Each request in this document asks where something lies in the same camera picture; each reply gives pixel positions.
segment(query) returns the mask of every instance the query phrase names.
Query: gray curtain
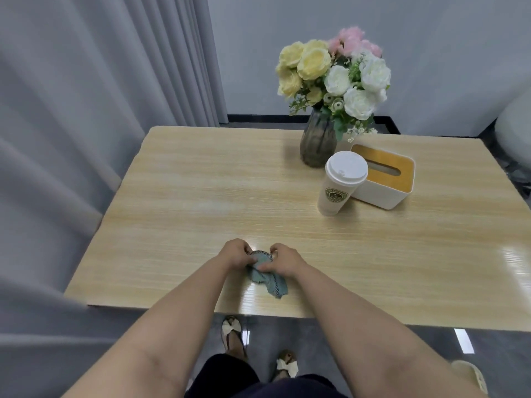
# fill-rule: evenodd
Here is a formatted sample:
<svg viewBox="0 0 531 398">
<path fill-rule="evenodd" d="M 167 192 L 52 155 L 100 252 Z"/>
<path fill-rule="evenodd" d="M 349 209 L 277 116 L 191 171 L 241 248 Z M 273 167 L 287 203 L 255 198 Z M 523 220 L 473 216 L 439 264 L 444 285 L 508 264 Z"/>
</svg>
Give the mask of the gray curtain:
<svg viewBox="0 0 531 398">
<path fill-rule="evenodd" d="M 227 122 L 207 0 L 0 0 L 0 396 L 58 396 L 138 317 L 62 292 L 147 131 Z"/>
</svg>

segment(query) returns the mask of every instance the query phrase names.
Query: yellow rose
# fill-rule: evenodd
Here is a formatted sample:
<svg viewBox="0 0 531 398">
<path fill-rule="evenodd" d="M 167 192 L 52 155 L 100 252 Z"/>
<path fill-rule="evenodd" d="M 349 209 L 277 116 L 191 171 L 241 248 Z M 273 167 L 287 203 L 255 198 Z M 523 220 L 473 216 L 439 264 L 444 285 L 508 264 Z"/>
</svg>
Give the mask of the yellow rose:
<svg viewBox="0 0 531 398">
<path fill-rule="evenodd" d="M 332 64 L 327 49 L 310 49 L 297 64 L 297 72 L 302 79 L 316 79 L 326 73 Z"/>
<path fill-rule="evenodd" d="M 275 71 L 278 74 L 278 94 L 287 98 L 295 96 L 295 93 L 301 89 L 302 78 L 299 77 L 295 70 L 283 67 L 280 64 Z"/>
<path fill-rule="evenodd" d="M 301 59 L 303 49 L 304 45 L 302 44 L 302 42 L 295 42 L 293 44 L 290 44 L 289 46 L 284 47 L 280 52 L 280 56 L 278 58 L 280 64 L 289 68 L 296 67 L 297 63 Z"/>
<path fill-rule="evenodd" d="M 321 99 L 323 99 L 323 91 L 321 90 L 321 88 L 313 86 L 309 89 L 309 93 L 308 95 L 306 95 L 306 99 L 308 100 L 309 105 L 313 106 L 317 102 L 320 102 Z"/>
<path fill-rule="evenodd" d="M 315 40 L 312 39 L 304 44 L 304 50 L 303 53 L 306 53 L 307 51 L 310 51 L 312 49 L 326 49 L 328 50 L 328 42 L 325 42 L 324 40 Z"/>
</svg>

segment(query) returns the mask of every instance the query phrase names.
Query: flower vase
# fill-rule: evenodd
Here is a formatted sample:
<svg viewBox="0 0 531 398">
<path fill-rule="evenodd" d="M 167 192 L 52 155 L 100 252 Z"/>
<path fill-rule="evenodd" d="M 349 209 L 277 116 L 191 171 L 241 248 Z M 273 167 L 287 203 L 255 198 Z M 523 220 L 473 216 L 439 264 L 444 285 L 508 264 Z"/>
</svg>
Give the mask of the flower vase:
<svg viewBox="0 0 531 398">
<path fill-rule="evenodd" d="M 302 161 L 310 167 L 324 167 L 336 146 L 334 122 L 314 109 L 301 139 Z"/>
</svg>

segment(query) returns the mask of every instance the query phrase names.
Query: hand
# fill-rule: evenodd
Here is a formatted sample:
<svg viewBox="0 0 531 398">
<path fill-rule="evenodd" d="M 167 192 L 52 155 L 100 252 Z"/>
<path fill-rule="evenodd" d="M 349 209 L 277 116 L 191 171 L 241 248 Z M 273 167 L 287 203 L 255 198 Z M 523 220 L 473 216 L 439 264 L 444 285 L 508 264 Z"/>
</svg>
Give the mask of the hand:
<svg viewBox="0 0 531 398">
<path fill-rule="evenodd" d="M 297 250 L 282 243 L 275 243 L 270 250 L 273 256 L 276 253 L 276 257 L 270 263 L 261 264 L 258 267 L 261 272 L 276 272 L 282 276 L 295 277 L 301 268 L 308 265 Z"/>
<path fill-rule="evenodd" d="M 256 257 L 247 254 L 252 251 L 252 248 L 246 241 L 234 239 L 225 243 L 218 257 L 221 257 L 223 262 L 226 262 L 231 269 L 240 269 L 256 262 Z"/>
</svg>

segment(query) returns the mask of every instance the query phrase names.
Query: person's left hand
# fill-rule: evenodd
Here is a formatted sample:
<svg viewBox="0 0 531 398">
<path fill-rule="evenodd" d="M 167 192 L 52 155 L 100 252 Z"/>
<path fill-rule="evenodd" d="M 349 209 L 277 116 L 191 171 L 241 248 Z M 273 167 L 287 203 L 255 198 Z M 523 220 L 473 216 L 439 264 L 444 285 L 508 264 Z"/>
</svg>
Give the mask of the person's left hand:
<svg viewBox="0 0 531 398">
<path fill-rule="evenodd" d="M 256 262 L 256 257 L 247 254 L 252 251 L 252 248 L 246 241 L 234 239 L 225 243 L 218 257 L 221 257 L 223 262 L 226 262 L 231 269 L 240 269 Z"/>
</svg>

